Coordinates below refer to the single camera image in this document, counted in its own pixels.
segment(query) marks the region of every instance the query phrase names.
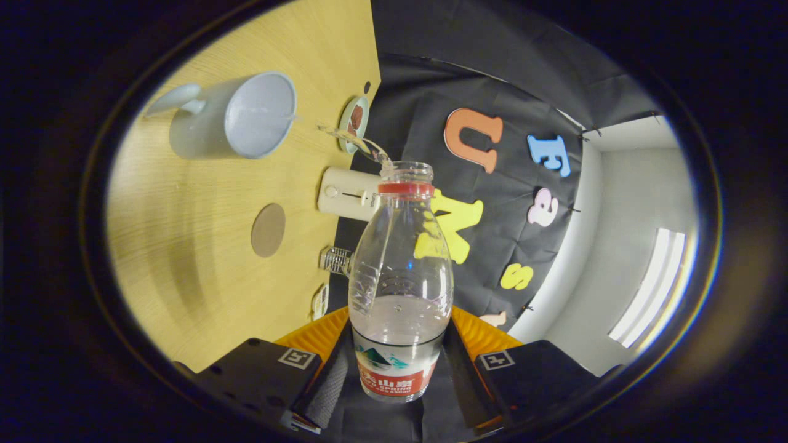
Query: table surface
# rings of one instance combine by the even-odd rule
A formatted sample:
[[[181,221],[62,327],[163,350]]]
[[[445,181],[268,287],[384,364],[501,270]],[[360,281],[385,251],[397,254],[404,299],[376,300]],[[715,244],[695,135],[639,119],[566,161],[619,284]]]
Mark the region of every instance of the table surface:
[[[318,212],[317,191],[322,172],[348,168],[351,156],[315,123],[338,125],[367,81],[370,101],[377,91],[369,0],[297,0],[263,14],[186,62],[148,104],[182,84],[270,70],[292,79],[301,118],[269,157],[179,158],[169,111],[140,114],[113,166],[106,224],[123,297],[162,352],[195,371],[249,337],[275,341],[305,325],[328,284],[318,253],[333,242],[337,216]],[[286,227],[264,259],[251,229],[269,203],[284,208]]]

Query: fluorescent light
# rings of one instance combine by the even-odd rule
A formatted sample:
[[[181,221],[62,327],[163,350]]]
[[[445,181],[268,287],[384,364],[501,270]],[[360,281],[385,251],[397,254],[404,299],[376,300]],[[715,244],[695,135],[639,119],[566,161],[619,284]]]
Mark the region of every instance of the fluorescent light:
[[[670,233],[671,232],[667,229],[660,228],[657,230],[656,242],[654,243],[654,250],[651,254],[651,262],[649,262],[649,268],[645,271],[643,282],[637,290],[635,297],[632,299],[632,303],[630,303],[630,306],[626,309],[626,312],[624,312],[624,315],[608,334],[613,340],[621,341],[621,337],[630,329],[637,317],[643,311],[645,304],[649,301],[652,292],[654,292],[657,278],[661,274],[665,264],[665,258],[667,257]]]
[[[671,291],[671,286],[673,286],[673,281],[676,279],[678,266],[682,262],[685,238],[686,236],[682,233],[676,233],[673,237],[671,257],[667,262],[667,268],[665,268],[665,273],[662,276],[660,287],[656,290],[656,293],[654,294],[654,297],[652,298],[645,314],[643,314],[643,316],[637,322],[637,325],[635,325],[626,338],[624,338],[622,344],[625,347],[629,348],[638,338],[640,338],[641,334],[643,334],[643,331],[645,331],[651,322],[653,322],[654,318],[656,317],[656,313],[659,312],[660,307],[662,307],[662,304],[665,302],[667,294]]]
[[[648,349],[649,346],[651,346],[651,343],[660,336],[665,326],[667,326],[667,323],[673,318],[676,309],[678,309],[678,304],[681,303],[682,298],[684,298],[687,285],[690,282],[690,275],[692,273],[693,264],[695,263],[696,246],[692,236],[684,243],[684,257],[682,258],[681,270],[676,277],[673,295],[671,295],[670,299],[665,304],[665,309],[662,311],[662,314],[660,314],[660,319],[657,320],[654,327],[651,328],[649,335],[647,335],[637,346],[638,352]]]

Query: mug handle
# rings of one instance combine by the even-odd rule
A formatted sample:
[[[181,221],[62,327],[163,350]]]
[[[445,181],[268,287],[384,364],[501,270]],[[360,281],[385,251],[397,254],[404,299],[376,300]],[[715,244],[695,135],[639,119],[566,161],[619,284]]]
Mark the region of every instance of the mug handle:
[[[175,108],[181,108],[192,114],[198,114],[205,107],[205,100],[197,99],[201,90],[202,88],[197,83],[188,83],[176,87],[172,91],[159,97],[158,100],[148,108],[145,117]]]

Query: white mug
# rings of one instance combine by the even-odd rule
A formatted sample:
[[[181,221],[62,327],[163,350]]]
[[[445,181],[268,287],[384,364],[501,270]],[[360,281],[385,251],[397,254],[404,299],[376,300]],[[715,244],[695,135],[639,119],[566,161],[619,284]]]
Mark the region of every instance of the white mug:
[[[216,84],[176,87],[147,116],[180,108],[169,143],[182,158],[263,158],[287,137],[296,116],[296,88],[283,73],[267,72]]]

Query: plastic water bottle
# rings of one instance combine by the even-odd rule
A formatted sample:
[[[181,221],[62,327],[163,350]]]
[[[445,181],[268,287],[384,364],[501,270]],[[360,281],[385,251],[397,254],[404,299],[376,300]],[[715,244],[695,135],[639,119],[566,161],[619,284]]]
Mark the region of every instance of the plastic water bottle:
[[[381,176],[381,204],[349,259],[348,306],[364,391],[406,403],[429,384],[452,313],[454,279],[430,209],[432,167],[391,162]]]

